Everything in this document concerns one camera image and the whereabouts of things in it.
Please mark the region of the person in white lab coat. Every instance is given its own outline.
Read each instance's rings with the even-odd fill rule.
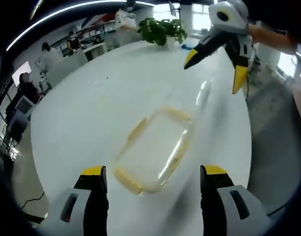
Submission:
[[[56,49],[51,48],[47,42],[42,44],[41,70],[45,73],[51,71],[63,60],[63,56]]]
[[[120,46],[142,39],[137,32],[138,27],[135,22],[135,14],[129,12],[132,11],[132,9],[132,7],[128,7],[126,10],[120,9],[116,12],[115,27]]]

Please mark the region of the floor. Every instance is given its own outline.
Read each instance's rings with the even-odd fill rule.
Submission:
[[[269,74],[258,75],[261,79],[265,76],[269,77]],[[301,177],[301,139],[294,133],[296,128],[288,125],[293,117],[288,110],[289,102],[276,86],[271,85],[278,86],[278,83],[271,82],[271,78],[267,78],[265,83],[249,84],[247,103],[253,142],[248,190],[261,200],[267,213],[289,200]],[[27,200],[38,199],[43,194],[34,167],[30,126],[16,149],[19,153],[14,161],[12,180],[15,199],[21,207]],[[44,218],[48,204],[43,195],[40,200],[28,202],[23,211]]]

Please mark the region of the window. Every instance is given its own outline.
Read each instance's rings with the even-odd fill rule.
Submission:
[[[201,4],[192,5],[192,29],[209,30],[211,28],[211,20],[209,15],[209,6]]]
[[[281,53],[277,66],[284,71],[286,75],[293,77],[297,66],[297,58],[294,55]]]
[[[180,7],[179,3],[174,3],[173,5],[175,9]],[[176,10],[176,17],[172,16],[170,13],[169,4],[160,4],[153,7],[153,17],[159,21],[179,19],[179,12]]]

